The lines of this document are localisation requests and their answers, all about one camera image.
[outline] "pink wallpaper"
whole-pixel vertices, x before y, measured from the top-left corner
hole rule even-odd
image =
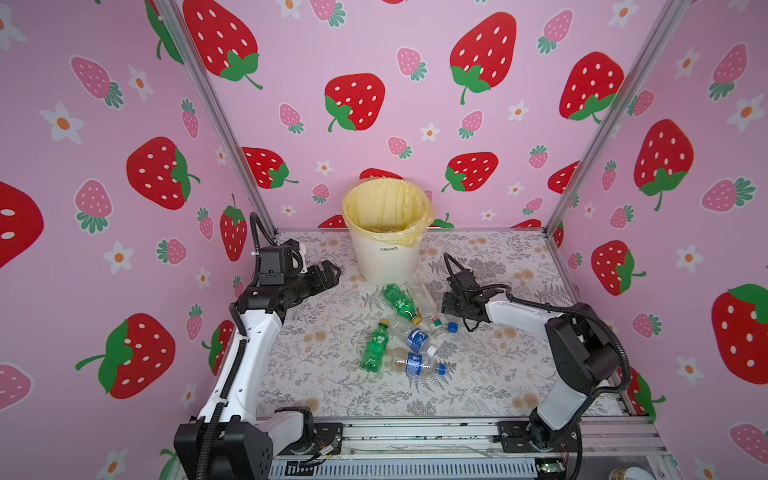
[[[0,3],[0,478],[172,478],[214,383],[250,205],[176,59],[141,0]]]
[[[337,225],[379,175],[428,190],[439,226],[541,225],[664,4],[178,2],[289,228]]]
[[[565,218],[560,253],[689,480],[768,478],[766,18],[692,5]]]

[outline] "floral tablecloth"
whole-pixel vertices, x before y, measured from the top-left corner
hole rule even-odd
[[[328,259],[343,274],[338,286],[289,310],[262,379],[257,415],[309,406],[317,416],[527,415],[551,388],[555,370],[545,340],[497,324],[449,334],[437,355],[445,377],[364,372],[360,357],[378,320],[394,310],[359,273],[346,230],[285,232],[306,245],[309,264]],[[430,231],[422,243],[424,279],[436,304],[448,290],[443,252],[475,271],[478,283],[508,283],[521,298],[571,305],[544,239],[534,231]],[[390,339],[390,346],[398,340]],[[588,415],[621,415],[602,396]]]

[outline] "white trash can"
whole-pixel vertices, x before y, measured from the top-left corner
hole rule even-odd
[[[421,188],[396,178],[367,180],[344,197],[342,214],[366,280],[387,286],[413,277],[422,237],[435,221]]]

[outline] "pink strawberry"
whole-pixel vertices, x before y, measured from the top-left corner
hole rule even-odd
[[[328,190],[328,185],[317,184],[312,189],[312,200],[316,201],[318,204],[324,204],[330,196],[331,192]]]
[[[410,77],[411,81],[421,81],[427,75],[427,64],[422,61],[422,54],[413,48],[400,48],[397,51],[397,66],[400,73]]]
[[[624,228],[627,223],[632,223],[634,218],[634,208],[631,205],[624,205],[616,209],[613,215],[611,215],[610,224],[613,228]]]
[[[197,132],[200,130],[200,122],[197,121],[195,114],[196,111],[192,106],[192,102],[189,98],[185,98],[181,102],[181,121],[183,121],[187,132],[189,132],[192,138],[197,138]]]
[[[725,213],[734,206],[743,207],[755,197],[757,187],[752,185],[748,178],[738,178],[735,182],[729,178],[714,184],[712,188],[701,197],[701,205],[713,212]]]
[[[196,303],[190,308],[187,319],[187,338],[193,342],[203,328],[203,307]]]
[[[533,215],[533,213],[536,210],[541,208],[541,204],[543,204],[543,203],[544,203],[544,199],[541,198],[541,197],[535,198],[535,199],[529,201],[528,203],[525,204],[525,208],[523,209],[523,215],[525,215],[525,216]]]
[[[112,215],[112,200],[100,181],[86,180],[74,195],[74,205],[80,210],[75,218],[83,231],[94,235],[109,227],[107,217]]]
[[[187,248],[175,238],[161,241],[157,245],[157,259],[163,263],[178,265],[187,258]]]
[[[608,163],[605,164],[605,172],[603,172],[603,191],[609,191],[616,181],[616,161],[611,158]]]
[[[530,163],[536,170],[542,168],[544,164],[547,163],[547,160],[549,160],[549,154],[544,145],[536,145],[528,154],[531,155],[528,159],[528,163]]]
[[[208,209],[200,207],[197,211],[197,221],[200,223],[200,233],[205,240],[214,238],[214,219],[208,215]]]
[[[572,10],[563,10],[544,25],[544,35],[538,39],[538,52],[548,55],[557,48],[558,42],[565,40],[568,31],[571,30],[571,22],[574,20]]]
[[[475,136],[475,132],[480,130],[480,127],[482,127],[482,112],[480,110],[475,110],[464,117],[462,126],[458,130],[458,135],[464,140],[468,140]]]
[[[408,158],[413,154],[413,150],[411,150],[408,142],[402,138],[390,137],[386,143],[389,145],[389,153],[392,155],[397,155],[400,158]]]
[[[714,83],[710,85],[710,99],[718,101],[725,98],[734,88],[736,80],[746,70],[746,45],[739,43],[730,49],[712,74]]]
[[[661,334],[661,322],[653,313],[641,313],[632,320],[632,328],[647,339]]]
[[[742,423],[732,427],[729,433],[730,439],[744,453],[768,465],[768,432],[763,432],[751,423]]]
[[[573,270],[576,270],[578,267],[581,266],[581,252],[573,252],[568,257],[568,266],[572,268]]]
[[[280,105],[280,121],[288,127],[292,134],[301,135],[304,131],[304,124],[301,123],[301,115],[295,108],[288,104]]]
[[[103,100],[108,107],[120,110],[125,103],[123,92],[117,82],[109,81],[107,71],[93,60],[73,55],[69,60],[72,71],[85,90],[97,100]]]
[[[315,12],[317,19],[321,22],[328,22],[329,27],[339,28],[344,25],[346,12],[341,2],[336,2],[336,0],[310,0],[310,5],[312,5],[312,10]]]
[[[20,367],[0,362],[0,412],[27,398],[33,384],[32,377]]]

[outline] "clear plastic bottle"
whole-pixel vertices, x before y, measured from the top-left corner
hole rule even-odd
[[[390,349],[384,360],[389,369],[395,372],[405,372],[408,375],[421,377],[445,375],[444,363],[428,356],[411,353],[402,347]]]

